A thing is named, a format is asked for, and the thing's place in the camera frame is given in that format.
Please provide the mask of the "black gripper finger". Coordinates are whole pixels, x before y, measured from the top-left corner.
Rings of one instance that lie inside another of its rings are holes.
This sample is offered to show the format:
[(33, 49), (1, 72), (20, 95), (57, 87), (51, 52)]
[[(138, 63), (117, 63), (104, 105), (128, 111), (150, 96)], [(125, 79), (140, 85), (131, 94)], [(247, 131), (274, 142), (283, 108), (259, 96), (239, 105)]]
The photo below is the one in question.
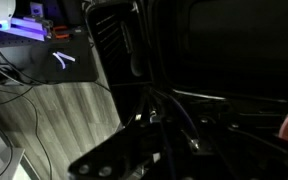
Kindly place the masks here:
[(68, 180), (126, 180), (160, 150), (158, 125), (128, 126), (76, 159)]

